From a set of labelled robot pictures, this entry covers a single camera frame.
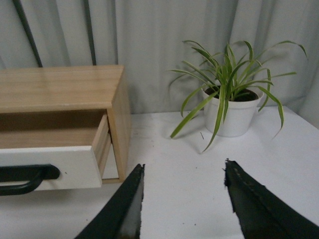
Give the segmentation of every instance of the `wooden drawer box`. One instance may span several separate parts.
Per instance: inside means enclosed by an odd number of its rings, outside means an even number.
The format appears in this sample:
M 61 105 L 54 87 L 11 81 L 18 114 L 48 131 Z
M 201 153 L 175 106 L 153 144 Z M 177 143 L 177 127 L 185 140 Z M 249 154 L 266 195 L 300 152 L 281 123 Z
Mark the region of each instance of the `wooden drawer box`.
M 0 166 L 58 168 L 37 190 L 124 181 L 130 134 L 123 66 L 0 71 Z M 117 177 L 103 179 L 110 154 Z

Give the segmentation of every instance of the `white tabletop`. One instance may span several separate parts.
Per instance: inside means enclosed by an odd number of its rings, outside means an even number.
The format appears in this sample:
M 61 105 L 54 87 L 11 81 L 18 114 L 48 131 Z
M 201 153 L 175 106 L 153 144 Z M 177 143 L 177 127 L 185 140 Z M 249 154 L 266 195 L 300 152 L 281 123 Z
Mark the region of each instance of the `white tabletop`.
M 319 225 L 319 130 L 285 108 L 284 128 L 276 107 L 258 113 L 240 137 L 217 137 L 199 115 L 177 137 L 169 135 L 179 113 L 132 115 L 128 173 L 146 164 L 142 239 L 242 239 L 224 187 L 225 160 Z M 32 192 L 0 197 L 0 239 L 74 238 L 120 184 L 99 189 Z

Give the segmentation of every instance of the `white pot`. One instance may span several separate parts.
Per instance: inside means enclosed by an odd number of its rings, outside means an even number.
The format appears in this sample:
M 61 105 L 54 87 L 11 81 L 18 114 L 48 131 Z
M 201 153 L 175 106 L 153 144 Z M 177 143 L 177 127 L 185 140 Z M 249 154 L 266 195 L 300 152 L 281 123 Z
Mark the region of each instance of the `white pot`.
M 228 110 L 225 121 L 220 123 L 217 135 L 225 137 L 236 137 L 247 132 L 249 124 L 257 109 L 257 105 L 263 97 L 262 91 L 254 91 L 258 95 L 258 99 L 246 102 L 228 102 Z M 219 99 L 213 98 L 204 108 L 205 126 L 214 132 L 216 116 L 218 112 Z

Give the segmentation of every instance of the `curtain fold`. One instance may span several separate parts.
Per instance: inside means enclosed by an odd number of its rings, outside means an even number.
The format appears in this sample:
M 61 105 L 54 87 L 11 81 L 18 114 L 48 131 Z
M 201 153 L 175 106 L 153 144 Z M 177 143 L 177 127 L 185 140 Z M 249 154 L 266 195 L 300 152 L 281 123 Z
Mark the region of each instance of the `curtain fold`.
M 169 69 L 200 60 L 183 40 L 211 52 L 238 40 L 257 53 L 282 40 L 301 43 L 308 60 L 295 46 L 270 52 L 277 56 L 267 65 L 272 75 L 297 72 L 274 78 L 272 92 L 319 127 L 317 0 L 2 0 L 0 69 L 38 66 L 14 3 L 22 6 L 43 67 L 125 65 L 133 113 L 178 111 L 199 86 L 186 78 L 169 87 L 176 76 Z

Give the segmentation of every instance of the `black drawer handle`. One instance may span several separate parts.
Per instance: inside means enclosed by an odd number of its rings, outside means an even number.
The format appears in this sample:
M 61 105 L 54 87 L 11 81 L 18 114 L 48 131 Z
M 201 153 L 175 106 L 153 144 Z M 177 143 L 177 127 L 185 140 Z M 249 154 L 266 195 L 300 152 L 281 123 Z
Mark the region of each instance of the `black drawer handle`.
M 60 170 L 51 164 L 0 167 L 0 182 L 28 181 L 24 184 L 0 186 L 0 196 L 26 194 L 43 180 L 57 179 Z

